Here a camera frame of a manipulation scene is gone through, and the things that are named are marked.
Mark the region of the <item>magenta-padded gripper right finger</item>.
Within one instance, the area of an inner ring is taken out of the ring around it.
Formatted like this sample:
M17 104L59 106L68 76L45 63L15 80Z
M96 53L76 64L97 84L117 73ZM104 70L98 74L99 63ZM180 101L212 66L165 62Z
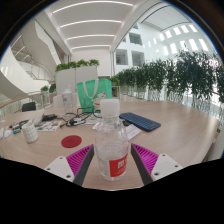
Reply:
M144 185L182 169L182 166L168 154L156 154L134 143L131 144L131 154Z

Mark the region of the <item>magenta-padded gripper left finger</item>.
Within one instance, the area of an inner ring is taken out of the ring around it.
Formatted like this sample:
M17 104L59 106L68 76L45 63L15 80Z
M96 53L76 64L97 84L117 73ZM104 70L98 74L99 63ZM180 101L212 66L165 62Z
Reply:
M78 186L84 182L94 156L94 145L88 145L68 157L59 156L45 170Z

